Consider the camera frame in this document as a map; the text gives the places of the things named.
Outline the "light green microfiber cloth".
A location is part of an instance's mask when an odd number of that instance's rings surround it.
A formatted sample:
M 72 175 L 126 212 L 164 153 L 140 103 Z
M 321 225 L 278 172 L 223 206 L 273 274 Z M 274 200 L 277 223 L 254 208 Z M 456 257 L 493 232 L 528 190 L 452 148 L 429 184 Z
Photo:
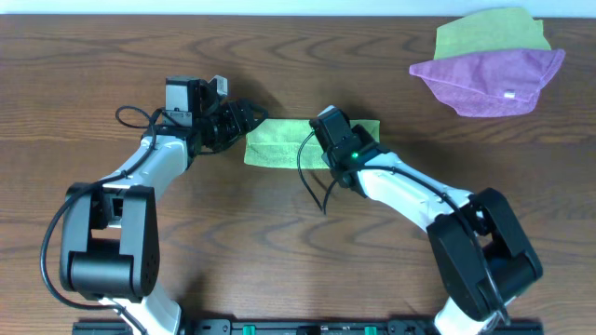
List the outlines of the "light green microfiber cloth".
M 376 141 L 380 140 L 380 121 L 351 120 L 351 126 L 362 125 Z M 246 136 L 244 163 L 261 168 L 297 169 L 300 146 L 312 128 L 308 120 L 267 119 Z M 327 169 L 323 151 L 316 138 L 307 142 L 301 153 L 301 168 Z

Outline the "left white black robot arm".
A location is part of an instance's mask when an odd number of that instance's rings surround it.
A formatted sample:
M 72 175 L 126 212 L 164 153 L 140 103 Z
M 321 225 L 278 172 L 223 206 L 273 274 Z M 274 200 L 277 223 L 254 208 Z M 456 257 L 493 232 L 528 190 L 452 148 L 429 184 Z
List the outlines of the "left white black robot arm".
M 165 104 L 146 119 L 137 151 L 116 171 L 76 182 L 50 227 L 60 224 L 59 278 L 77 303 L 54 287 L 59 301 L 82 310 L 113 310 L 132 334 L 178 334 L 181 306 L 159 285 L 156 202 L 201 155 L 219 154 L 255 130 L 268 111 L 247 99 L 231 100 L 228 81 L 171 76 Z

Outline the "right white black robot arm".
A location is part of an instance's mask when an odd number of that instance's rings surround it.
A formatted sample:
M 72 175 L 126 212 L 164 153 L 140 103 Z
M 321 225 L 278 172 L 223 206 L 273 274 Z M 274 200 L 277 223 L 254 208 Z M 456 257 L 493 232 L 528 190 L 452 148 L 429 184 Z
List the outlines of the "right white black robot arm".
M 507 199 L 477 194 L 408 166 L 362 125 L 329 106 L 310 120 L 333 185 L 381 202 L 428 237 L 448 300 L 427 330 L 435 334 L 539 334 L 515 322 L 508 305 L 543 275 L 542 264 Z

